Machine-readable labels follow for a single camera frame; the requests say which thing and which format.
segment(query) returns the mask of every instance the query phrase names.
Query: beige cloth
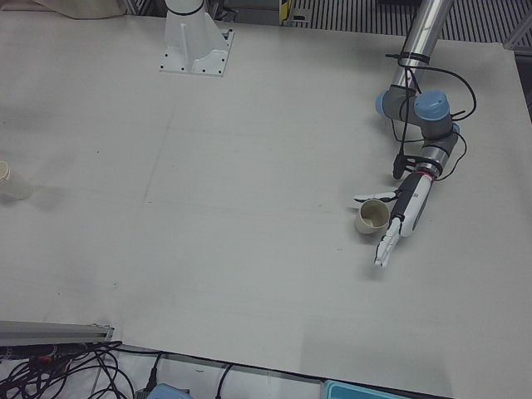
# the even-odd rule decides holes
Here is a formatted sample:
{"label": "beige cloth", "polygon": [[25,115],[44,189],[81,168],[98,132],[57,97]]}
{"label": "beige cloth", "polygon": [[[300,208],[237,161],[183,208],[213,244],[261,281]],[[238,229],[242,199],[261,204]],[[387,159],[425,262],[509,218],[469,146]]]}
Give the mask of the beige cloth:
{"label": "beige cloth", "polygon": [[52,10],[76,19],[108,18],[126,13],[122,0],[0,0],[2,10]]}

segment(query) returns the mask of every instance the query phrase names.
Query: metal grating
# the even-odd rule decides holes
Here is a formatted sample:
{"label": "metal grating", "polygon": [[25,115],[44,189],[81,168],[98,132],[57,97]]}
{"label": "metal grating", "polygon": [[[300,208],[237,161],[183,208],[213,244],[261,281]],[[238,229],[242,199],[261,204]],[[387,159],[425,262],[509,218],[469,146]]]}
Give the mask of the metal grating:
{"label": "metal grating", "polygon": [[[405,36],[416,15],[407,5],[378,0],[294,0],[294,9],[312,10],[308,23],[295,27]],[[532,8],[532,0],[456,0],[441,34],[463,42],[504,42]],[[520,46],[532,48],[532,31]]]}

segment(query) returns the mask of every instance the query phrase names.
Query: white cup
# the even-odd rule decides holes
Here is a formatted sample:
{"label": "white cup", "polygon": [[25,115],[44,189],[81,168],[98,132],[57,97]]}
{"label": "white cup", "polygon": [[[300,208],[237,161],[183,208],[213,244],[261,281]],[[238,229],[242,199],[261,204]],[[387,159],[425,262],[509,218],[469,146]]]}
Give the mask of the white cup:
{"label": "white cup", "polygon": [[17,172],[11,170],[7,162],[0,161],[0,194],[9,195],[17,200],[25,200],[32,195],[33,187],[26,183]]}
{"label": "white cup", "polygon": [[365,201],[357,213],[355,229],[362,234],[371,234],[388,225],[390,210],[382,201],[369,199]]}

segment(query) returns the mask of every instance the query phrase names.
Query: black cable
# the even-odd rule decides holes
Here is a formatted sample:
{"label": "black cable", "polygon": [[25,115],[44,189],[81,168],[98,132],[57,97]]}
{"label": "black cable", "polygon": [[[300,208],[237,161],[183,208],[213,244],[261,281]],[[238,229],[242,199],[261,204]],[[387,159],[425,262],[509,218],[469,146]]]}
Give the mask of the black cable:
{"label": "black cable", "polygon": [[227,373],[229,372],[229,370],[231,370],[232,367],[232,364],[228,364],[225,368],[224,374],[222,374],[222,377],[219,379],[218,391],[216,391],[216,397],[214,399],[222,399],[222,386],[224,385],[224,380],[227,376]]}
{"label": "black cable", "polygon": [[424,70],[424,71],[434,71],[434,72],[440,72],[440,73],[445,73],[447,75],[451,75],[453,77],[455,77],[456,79],[458,79],[459,81],[461,81],[465,87],[467,87],[467,90],[469,90],[469,93],[471,94],[471,100],[473,101],[473,106],[471,108],[471,111],[469,111],[467,114],[465,114],[465,116],[462,116],[461,118],[457,118],[457,119],[453,119],[454,122],[457,122],[457,121],[463,121],[464,119],[470,117],[471,115],[473,115],[473,113],[476,111],[476,95],[475,95],[475,91],[473,90],[473,87],[471,87],[471,85],[469,84],[469,82],[463,78],[462,76],[458,75],[456,72],[453,72],[453,71],[448,71],[446,69],[443,69],[443,68],[436,68],[436,67],[433,67],[433,66],[409,66],[409,65],[405,65],[403,63],[401,63],[401,59],[398,58],[397,59],[397,65],[399,65],[400,67],[403,67],[405,69],[407,68],[410,68],[410,69],[421,69],[421,70]]}
{"label": "black cable", "polygon": [[[100,390],[97,395],[112,392],[118,399],[128,399],[127,395],[120,392],[116,387],[115,380],[120,375],[127,381],[131,390],[131,397],[133,397],[135,391],[131,380],[118,367],[118,359],[110,353],[120,345],[121,342],[104,342],[91,345],[78,353],[54,358],[50,364],[41,363],[38,357],[30,359],[14,367],[9,376],[0,382],[0,397],[7,399],[7,393],[14,390],[14,394],[9,399],[19,396],[22,399],[39,399],[50,387],[60,384],[51,397],[47,395],[50,399],[55,399],[62,392],[69,376],[91,369],[103,370],[109,379],[107,388],[104,388],[103,391]],[[104,356],[109,356],[111,365],[105,363]],[[88,365],[95,360],[98,361],[97,365]],[[35,392],[28,393],[27,388]]]}
{"label": "black cable", "polygon": [[406,95],[406,114],[404,120],[404,126],[402,128],[401,146],[399,147],[399,155],[405,154],[405,140],[406,140],[406,128],[408,127],[408,114],[410,113],[410,89],[408,88],[408,70],[404,68],[405,72],[405,95]]}
{"label": "black cable", "polygon": [[456,160],[456,162],[455,162],[454,166],[452,167],[451,171],[450,171],[447,175],[445,175],[445,176],[443,176],[443,177],[441,177],[441,178],[439,178],[439,179],[435,179],[435,181],[442,181],[442,180],[445,180],[445,179],[447,179],[449,176],[451,176],[453,173],[455,173],[455,169],[456,169],[456,167],[458,166],[458,162],[460,162],[461,159],[464,158],[464,156],[466,156],[466,154],[467,154],[467,141],[466,141],[466,139],[464,138],[463,135],[461,135],[461,134],[458,133],[457,131],[455,131],[455,134],[458,135],[458,137],[460,137],[460,139],[461,139],[462,142],[464,143],[464,152],[462,152],[462,155],[460,155],[460,157]]}
{"label": "black cable", "polygon": [[[392,118],[390,118],[390,121],[392,122],[393,137],[395,138],[395,140],[398,143],[400,143],[401,140],[399,139],[399,137],[397,137],[395,122],[394,122],[394,120]],[[405,143],[419,143],[419,142],[422,142],[422,141],[425,141],[425,139],[405,140]]]}
{"label": "black cable", "polygon": [[159,364],[159,360],[162,358],[163,355],[163,352],[160,352],[157,355],[157,358],[155,359],[155,364],[151,368],[150,377],[148,378],[148,383],[144,388],[144,392],[151,392],[153,391],[153,388],[157,386],[157,364]]}

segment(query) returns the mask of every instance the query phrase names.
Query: black wire bundle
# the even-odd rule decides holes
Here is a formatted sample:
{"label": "black wire bundle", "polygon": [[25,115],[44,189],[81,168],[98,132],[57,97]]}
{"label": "black wire bundle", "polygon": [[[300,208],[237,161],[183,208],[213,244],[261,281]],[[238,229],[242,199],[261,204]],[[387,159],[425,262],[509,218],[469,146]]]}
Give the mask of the black wire bundle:
{"label": "black wire bundle", "polygon": [[[412,82],[414,83],[416,91],[421,94],[421,88],[419,87],[419,85],[417,83],[416,75],[414,74],[413,69],[420,69],[420,70],[424,70],[424,71],[434,71],[434,72],[444,73],[446,75],[450,75],[450,76],[455,77],[456,79],[461,81],[465,85],[465,87],[467,87],[467,90],[469,91],[469,93],[471,95],[471,100],[472,100],[473,106],[471,107],[471,110],[467,114],[465,114],[466,111],[459,111],[459,112],[456,112],[454,114],[451,114],[452,120],[454,122],[463,121],[464,119],[466,119],[466,118],[470,117],[471,115],[473,115],[473,113],[476,111],[476,95],[475,95],[475,91],[473,90],[473,87],[471,87],[469,82],[464,77],[458,75],[457,73],[455,73],[453,71],[448,71],[448,70],[443,69],[443,68],[435,68],[433,66],[410,66],[410,65],[407,65],[407,64],[403,64],[403,63],[401,63],[401,55],[399,55],[399,54],[386,54],[386,57],[396,58],[397,59],[397,65],[399,67],[402,67],[404,72],[405,72],[406,117],[405,117],[405,120],[404,120],[404,126],[403,126],[401,139],[399,139],[397,137],[396,127],[395,127],[395,124],[393,122],[393,119],[391,119],[393,136],[394,136],[396,141],[401,143],[401,147],[399,149],[398,156],[404,155],[404,146],[405,146],[406,143],[416,143],[418,141],[424,141],[423,139],[406,140],[406,128],[408,127],[408,114],[409,114],[410,97],[412,96],[411,89],[409,89],[408,85],[407,85],[407,83],[408,83],[408,74],[410,74],[410,76],[411,76],[411,79],[412,79]],[[465,114],[465,115],[460,117],[460,118],[456,118],[458,115],[461,115],[461,114]],[[450,177],[453,173],[455,173],[455,170],[456,170],[456,167],[458,166],[458,163],[467,154],[467,141],[466,141],[466,139],[464,138],[463,135],[461,135],[457,131],[454,131],[454,134],[456,134],[462,140],[462,142],[464,143],[464,150],[463,150],[462,154],[456,160],[456,162],[453,165],[451,171],[447,175],[445,175],[445,176],[443,176],[441,178],[435,179],[436,181],[445,180],[448,177]]]}
{"label": "black wire bundle", "polygon": [[[103,372],[108,384],[105,388],[93,392],[87,399],[100,399],[108,392],[116,399],[128,399],[135,395],[130,378],[119,368],[118,359],[112,351],[126,352],[118,348],[122,342],[104,342],[89,344],[85,350],[62,357],[33,357],[14,367],[9,375],[0,381],[0,399],[39,399],[47,392],[47,397],[56,399],[67,383],[68,377],[79,372],[98,369]],[[121,376],[131,392],[124,393],[116,386]],[[56,389],[49,396],[50,389]]]}

